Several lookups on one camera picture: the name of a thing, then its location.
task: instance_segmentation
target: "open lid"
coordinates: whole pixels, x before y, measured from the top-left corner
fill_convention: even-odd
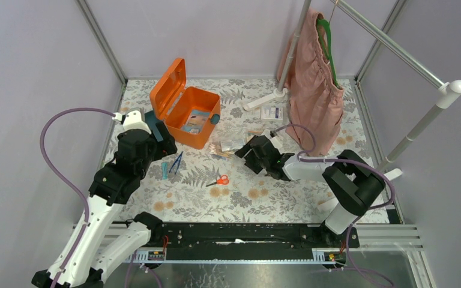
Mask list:
[[[159,120],[164,120],[170,107],[186,85],[186,69],[183,58],[176,58],[149,97],[152,109]]]

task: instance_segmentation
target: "orange toolbox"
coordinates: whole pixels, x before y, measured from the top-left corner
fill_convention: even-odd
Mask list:
[[[185,85],[184,59],[177,58],[151,91],[152,109],[177,142],[202,149],[220,120],[220,96],[195,87],[185,88]],[[195,113],[207,117],[204,116],[205,122],[196,130],[198,133],[193,130],[190,133],[186,131],[185,124],[188,117],[195,117]]]

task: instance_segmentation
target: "reflective metal surface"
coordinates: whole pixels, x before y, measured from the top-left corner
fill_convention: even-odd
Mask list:
[[[402,252],[353,252],[360,268],[374,269],[390,279],[396,287],[416,287],[409,261]],[[105,288],[124,287],[127,264],[121,265],[108,279]],[[321,265],[299,264],[163,264],[155,269],[163,287],[375,287],[357,272],[324,272]],[[135,264],[128,288],[157,287],[150,273]]]

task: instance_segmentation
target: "metal rod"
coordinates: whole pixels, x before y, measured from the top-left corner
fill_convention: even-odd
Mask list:
[[[307,17],[307,12],[310,8],[311,2],[312,0],[305,0],[305,3],[303,3],[300,19],[298,20],[298,26],[296,26],[296,30],[294,30],[294,37],[292,37],[291,47],[289,48],[289,54],[287,55],[287,59],[285,59],[285,65],[283,66],[282,76],[280,77],[279,85],[277,87],[278,91],[283,90],[285,78],[287,78],[289,67],[291,67],[292,58],[294,57],[294,50],[296,50],[296,45],[298,44],[298,40],[300,39],[301,28],[303,28],[303,23],[305,22],[305,18]]]
[[[98,22],[96,21],[96,18],[94,17],[91,11],[91,8],[85,0],[75,0],[75,2],[79,6],[82,15],[86,19],[89,28],[91,28],[91,32],[94,34],[94,37],[96,37],[98,45],[100,45],[100,48],[103,51],[103,54],[105,54],[107,60],[109,61],[110,66],[114,70],[114,73],[116,73],[116,76],[119,78],[119,81],[121,81],[121,84],[126,85],[126,75],[124,74],[121,66],[119,65],[116,56],[112,52],[112,49],[110,49],[110,45],[105,39],[105,36],[103,35],[103,32],[101,31],[100,26],[98,25]]]
[[[386,156],[382,162],[379,164],[377,167],[377,170],[379,171],[384,171],[388,165],[391,163],[395,162],[399,155],[404,152],[404,150],[409,147],[409,145],[418,137],[418,135],[427,128],[434,119],[441,114],[443,111],[443,108],[438,107],[437,105],[434,105],[426,114],[423,116],[423,118],[414,126],[414,128],[400,141],[400,143],[397,144],[395,148]]]
[[[430,70],[428,70],[422,63],[416,60],[411,54],[409,54],[404,48],[400,47],[395,41],[393,41],[386,33],[382,32],[377,26],[366,19],[363,15],[354,10],[345,1],[340,0],[337,6],[344,11],[352,20],[356,21],[361,27],[363,27],[368,33],[379,40],[384,46],[390,49],[395,55],[397,55],[402,61],[406,62],[411,68],[413,68],[419,75],[425,80],[432,84],[436,88],[440,88],[444,85],[444,82],[435,76]]]
[[[404,7],[406,7],[408,1],[409,0],[397,0],[395,5],[393,6],[393,9],[391,10],[390,15],[388,15],[388,18],[386,19],[384,26],[382,27],[382,32],[386,34],[390,32],[398,16],[400,15]],[[372,45],[372,48],[370,49],[369,54],[367,55],[367,58],[365,59],[365,62],[363,62],[363,65],[358,71],[358,74],[355,79],[357,82],[361,82],[363,80],[370,66],[372,66],[372,63],[375,60],[375,56],[377,55],[377,53],[379,53],[379,49],[381,47],[381,43],[379,42],[379,40],[376,39],[374,41],[374,44]]]

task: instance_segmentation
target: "floral tablecloth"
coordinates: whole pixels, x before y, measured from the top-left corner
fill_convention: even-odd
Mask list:
[[[130,80],[122,100],[121,111],[140,107],[151,110],[149,93],[156,80]],[[328,157],[344,149],[352,149],[368,163],[370,147],[366,143],[357,105],[349,80],[340,80],[345,88],[344,117],[340,134]],[[271,93],[275,80],[188,80],[188,86],[218,93],[221,96],[221,120],[216,125],[208,143],[242,137],[246,129],[277,128],[288,123],[265,122],[259,111],[242,109],[245,102]],[[286,107],[287,98],[276,100],[271,105]],[[117,149],[116,136],[123,132],[116,125],[110,140],[105,161],[110,161]],[[281,152],[298,152],[297,143],[281,132]],[[320,223],[329,212],[318,212],[316,207],[333,198],[325,183],[308,180],[276,181],[273,178],[255,175],[237,157],[224,160],[209,154],[208,143],[201,150],[177,143],[178,153],[183,151],[182,162],[176,175],[171,173],[162,180],[161,163],[170,167],[176,155],[152,163],[140,188],[133,193],[119,219],[127,220],[147,211],[163,221],[199,222],[276,222],[276,223]],[[217,175],[228,175],[229,185],[205,187],[215,181]],[[387,223],[384,209],[368,212],[362,223]]]

